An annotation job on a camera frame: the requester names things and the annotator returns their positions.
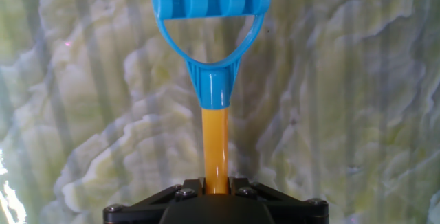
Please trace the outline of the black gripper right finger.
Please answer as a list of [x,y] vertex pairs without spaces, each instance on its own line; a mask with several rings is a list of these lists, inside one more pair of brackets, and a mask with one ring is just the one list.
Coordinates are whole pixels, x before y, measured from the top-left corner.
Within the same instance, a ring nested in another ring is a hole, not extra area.
[[229,178],[230,193],[262,203],[275,223],[329,224],[329,204],[322,199],[295,199],[247,178]]

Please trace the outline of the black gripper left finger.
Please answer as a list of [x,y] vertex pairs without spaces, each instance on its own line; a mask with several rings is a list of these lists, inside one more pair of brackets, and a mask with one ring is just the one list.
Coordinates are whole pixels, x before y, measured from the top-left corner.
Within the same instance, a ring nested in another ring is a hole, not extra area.
[[108,223],[159,223],[170,205],[201,197],[205,193],[204,178],[186,179],[183,184],[175,184],[147,199],[133,205],[114,203],[102,211],[102,222]]

